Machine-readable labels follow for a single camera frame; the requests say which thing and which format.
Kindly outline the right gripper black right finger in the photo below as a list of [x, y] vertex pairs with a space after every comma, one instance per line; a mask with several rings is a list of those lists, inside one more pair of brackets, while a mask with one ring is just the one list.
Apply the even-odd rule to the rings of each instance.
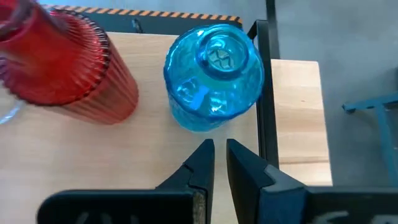
[[398, 188], [308, 186], [226, 142], [239, 224], [398, 224]]

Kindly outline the red ribbed bottle vase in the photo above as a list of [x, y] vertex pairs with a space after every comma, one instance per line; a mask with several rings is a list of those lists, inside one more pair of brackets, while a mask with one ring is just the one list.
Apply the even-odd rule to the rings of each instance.
[[91, 123], [133, 114], [138, 85], [107, 33], [75, 11], [0, 0], [0, 86], [13, 97]]

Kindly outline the black plate hazard-striped edge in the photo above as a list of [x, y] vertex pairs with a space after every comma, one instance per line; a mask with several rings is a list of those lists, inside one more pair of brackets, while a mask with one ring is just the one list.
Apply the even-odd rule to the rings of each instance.
[[63, 9], [81, 13], [96, 21], [107, 32], [181, 35], [196, 26], [212, 24], [230, 24], [238, 28], [243, 26], [240, 17], [228, 15], [53, 4], [43, 4], [42, 7], [47, 10]]

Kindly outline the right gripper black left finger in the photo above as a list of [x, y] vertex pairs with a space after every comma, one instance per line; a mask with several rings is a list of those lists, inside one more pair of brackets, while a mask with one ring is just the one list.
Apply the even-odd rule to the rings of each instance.
[[40, 205], [37, 224], [210, 224], [215, 145], [204, 140], [154, 189], [75, 189]]

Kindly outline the wooden shelf black metal frame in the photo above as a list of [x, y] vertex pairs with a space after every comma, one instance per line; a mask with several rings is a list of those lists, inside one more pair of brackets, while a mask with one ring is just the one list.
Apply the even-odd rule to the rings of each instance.
[[139, 104], [122, 123], [100, 125], [21, 104], [0, 124], [0, 224], [35, 224], [49, 195], [69, 189], [152, 189], [206, 139], [215, 144], [211, 224], [237, 224], [228, 182], [226, 142], [264, 152], [264, 106], [217, 129], [193, 133], [170, 113], [163, 78], [173, 34], [110, 32], [139, 85]]

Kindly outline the blue-grey metal table stand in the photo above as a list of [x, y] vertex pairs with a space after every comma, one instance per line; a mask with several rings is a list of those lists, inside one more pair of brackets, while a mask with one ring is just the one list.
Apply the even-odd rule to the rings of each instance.
[[342, 104], [342, 109], [347, 114], [357, 110], [375, 109], [379, 126], [382, 158], [386, 165], [389, 182], [398, 187], [398, 148], [394, 147], [393, 128], [387, 111], [389, 108], [398, 109], [398, 90], [388, 95]]

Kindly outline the blue diamond-cut bottle vase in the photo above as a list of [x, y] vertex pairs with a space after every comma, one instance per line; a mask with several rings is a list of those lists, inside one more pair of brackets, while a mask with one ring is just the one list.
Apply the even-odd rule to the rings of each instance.
[[239, 28], [214, 24], [178, 36], [165, 57], [172, 115], [181, 127], [207, 132], [245, 113], [265, 79], [258, 49]]

